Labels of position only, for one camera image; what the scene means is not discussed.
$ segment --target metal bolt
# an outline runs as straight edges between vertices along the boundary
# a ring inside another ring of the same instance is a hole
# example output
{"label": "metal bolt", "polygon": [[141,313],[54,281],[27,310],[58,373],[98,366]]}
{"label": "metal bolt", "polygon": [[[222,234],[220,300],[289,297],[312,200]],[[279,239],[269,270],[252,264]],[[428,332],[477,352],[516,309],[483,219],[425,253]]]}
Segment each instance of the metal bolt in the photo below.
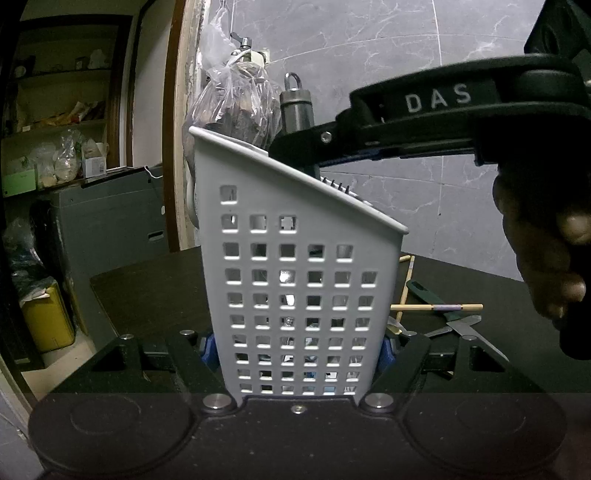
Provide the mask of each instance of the metal bolt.
{"label": "metal bolt", "polygon": [[305,405],[293,405],[291,408],[291,411],[296,415],[304,413],[306,410],[308,410],[308,407],[306,407]]}
{"label": "metal bolt", "polygon": [[212,393],[203,399],[203,405],[211,410],[223,410],[232,405],[232,399],[225,393]]}
{"label": "metal bolt", "polygon": [[394,403],[392,396],[387,393],[370,393],[364,400],[368,406],[377,409],[388,408]]}
{"label": "metal bolt", "polygon": [[330,142],[332,142],[332,133],[322,132],[322,134],[320,135],[320,139],[322,140],[322,143],[329,144]]}

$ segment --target black table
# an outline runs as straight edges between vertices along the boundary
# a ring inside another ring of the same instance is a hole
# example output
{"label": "black table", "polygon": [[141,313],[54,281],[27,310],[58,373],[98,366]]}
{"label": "black table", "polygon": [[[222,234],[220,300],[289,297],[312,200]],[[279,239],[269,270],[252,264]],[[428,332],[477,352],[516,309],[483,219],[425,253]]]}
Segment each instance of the black table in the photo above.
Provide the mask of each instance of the black table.
{"label": "black table", "polygon": [[[409,263],[398,270],[393,303],[398,303]],[[548,392],[591,393],[591,363],[565,356],[558,332],[532,307],[521,282],[417,257],[413,279],[446,303],[483,303],[476,330],[498,347],[525,375]],[[210,327],[200,248],[97,275],[91,285],[115,330],[155,340],[180,329],[203,332]],[[421,303],[411,294],[407,303]],[[409,330],[427,333],[445,325],[432,313],[406,312]],[[435,339],[438,348],[453,348],[454,333]]]}

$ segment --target square hole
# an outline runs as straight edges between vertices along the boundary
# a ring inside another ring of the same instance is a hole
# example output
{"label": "square hole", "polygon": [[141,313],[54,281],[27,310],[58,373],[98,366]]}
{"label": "square hole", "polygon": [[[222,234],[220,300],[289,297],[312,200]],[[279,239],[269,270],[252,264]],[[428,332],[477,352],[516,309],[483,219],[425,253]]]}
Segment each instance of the square hole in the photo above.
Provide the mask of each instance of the square hole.
{"label": "square hole", "polygon": [[281,337],[281,348],[293,349],[296,345],[296,339],[293,337]]}
{"label": "square hole", "polygon": [[363,361],[363,355],[353,355],[349,358],[349,366],[350,367],[361,367],[362,361]]}
{"label": "square hole", "polygon": [[378,276],[378,272],[363,272],[361,274],[361,286],[363,288],[374,288],[375,279]]}
{"label": "square hole", "polygon": [[320,319],[307,318],[306,319],[306,330],[320,330]]}
{"label": "square hole", "polygon": [[306,297],[306,310],[320,310],[322,308],[322,297],[320,295],[308,295]]}
{"label": "square hole", "polygon": [[343,348],[343,339],[341,337],[329,338],[329,350],[341,350]]}
{"label": "square hole", "polygon": [[296,221],[295,215],[282,215],[279,217],[279,225],[281,233],[295,233],[296,232]]}
{"label": "square hole", "polygon": [[270,365],[271,356],[267,353],[259,353],[258,355],[259,365]]}
{"label": "square hole", "polygon": [[279,283],[282,287],[293,287],[296,284],[296,271],[281,270],[279,272]]}
{"label": "square hole", "polygon": [[234,346],[246,346],[246,335],[232,335]]}
{"label": "square hole", "polygon": [[311,262],[323,262],[324,245],[308,245],[308,260]]}
{"label": "square hole", "polygon": [[222,215],[222,232],[236,233],[238,231],[238,215],[224,213]]}
{"label": "square hole", "polygon": [[340,357],[330,355],[326,359],[326,366],[327,367],[338,367],[340,364]]}
{"label": "square hole", "polygon": [[251,233],[265,233],[267,231],[266,215],[251,215]]}
{"label": "square hole", "polygon": [[296,246],[292,244],[279,245],[279,260],[282,262],[294,262],[296,260]]}
{"label": "square hole", "polygon": [[335,287],[344,288],[351,284],[351,272],[335,272]]}
{"label": "square hole", "polygon": [[345,319],[330,319],[330,330],[333,332],[342,332],[345,330]]}
{"label": "square hole", "polygon": [[236,363],[240,365],[246,365],[248,363],[248,353],[237,353]]}
{"label": "square hole", "polygon": [[308,286],[321,287],[322,286],[322,272],[308,272]]}
{"label": "square hole", "polygon": [[233,292],[228,294],[228,305],[237,309],[242,307],[242,293]]}
{"label": "square hole", "polygon": [[233,205],[238,202],[238,189],[235,185],[220,187],[220,202],[222,205]]}
{"label": "square hole", "polygon": [[296,321],[293,317],[281,317],[281,330],[295,330]]}
{"label": "square hole", "polygon": [[228,285],[240,285],[240,283],[242,283],[239,268],[226,269],[226,283]]}
{"label": "square hole", "polygon": [[318,357],[316,355],[306,355],[304,357],[304,367],[315,367],[318,365]]}
{"label": "square hole", "polygon": [[267,244],[251,244],[251,255],[255,261],[267,259]]}
{"label": "square hole", "polygon": [[244,328],[244,315],[230,315],[232,328]]}
{"label": "square hole", "polygon": [[256,309],[269,308],[269,295],[266,293],[253,293],[252,301]]}
{"label": "square hole", "polygon": [[240,258],[240,246],[233,242],[223,244],[223,254],[226,260],[238,260]]}
{"label": "square hole", "polygon": [[294,356],[293,355],[282,355],[281,356],[281,366],[282,367],[293,367],[294,366]]}
{"label": "square hole", "polygon": [[289,295],[279,295],[279,305],[281,310],[294,310],[296,307],[296,296],[289,294]]}
{"label": "square hole", "polygon": [[366,331],[369,330],[369,318],[361,317],[355,319],[355,330]]}
{"label": "square hole", "polygon": [[364,337],[356,337],[353,339],[353,350],[364,350],[365,344],[367,343],[367,338]]}
{"label": "square hole", "polygon": [[318,343],[320,342],[320,339],[317,338],[312,338],[312,337],[306,337],[304,339],[304,345],[305,345],[305,349],[306,350],[318,350]]}
{"label": "square hole", "polygon": [[359,297],[359,310],[371,310],[374,298],[370,295],[361,295]]}
{"label": "square hole", "polygon": [[337,262],[352,262],[353,261],[353,245],[337,245],[337,247],[336,247],[336,261]]}
{"label": "square hole", "polygon": [[253,270],[252,271],[252,284],[266,287],[269,282],[267,281],[267,271],[266,270]]}
{"label": "square hole", "polygon": [[255,328],[258,330],[268,330],[271,328],[269,317],[264,315],[255,315]]}
{"label": "square hole", "polygon": [[346,310],[349,297],[347,295],[335,295],[333,297],[333,310]]}
{"label": "square hole", "polygon": [[271,348],[271,337],[269,336],[258,336],[256,337],[257,348]]}

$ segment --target wooden chopstick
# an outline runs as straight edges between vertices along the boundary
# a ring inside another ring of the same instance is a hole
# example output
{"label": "wooden chopstick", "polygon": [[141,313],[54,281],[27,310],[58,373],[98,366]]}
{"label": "wooden chopstick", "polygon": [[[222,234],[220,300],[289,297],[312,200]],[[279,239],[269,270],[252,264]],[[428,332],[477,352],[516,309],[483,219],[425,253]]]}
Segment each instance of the wooden chopstick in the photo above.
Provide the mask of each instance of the wooden chopstick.
{"label": "wooden chopstick", "polygon": [[390,310],[402,312],[481,312],[482,303],[467,303],[463,305],[390,305]]}

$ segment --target marble wall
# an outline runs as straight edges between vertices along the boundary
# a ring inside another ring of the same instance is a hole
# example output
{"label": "marble wall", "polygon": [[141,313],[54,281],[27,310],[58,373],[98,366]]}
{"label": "marble wall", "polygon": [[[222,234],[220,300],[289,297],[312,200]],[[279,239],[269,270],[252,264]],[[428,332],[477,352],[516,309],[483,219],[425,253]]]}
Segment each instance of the marble wall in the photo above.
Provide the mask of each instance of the marble wall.
{"label": "marble wall", "polygon": [[[351,90],[442,64],[519,55],[543,0],[235,0],[232,26],[271,51],[270,76],[297,72],[316,123]],[[519,279],[492,201],[496,168],[471,155],[332,167],[411,233],[406,251]]]}

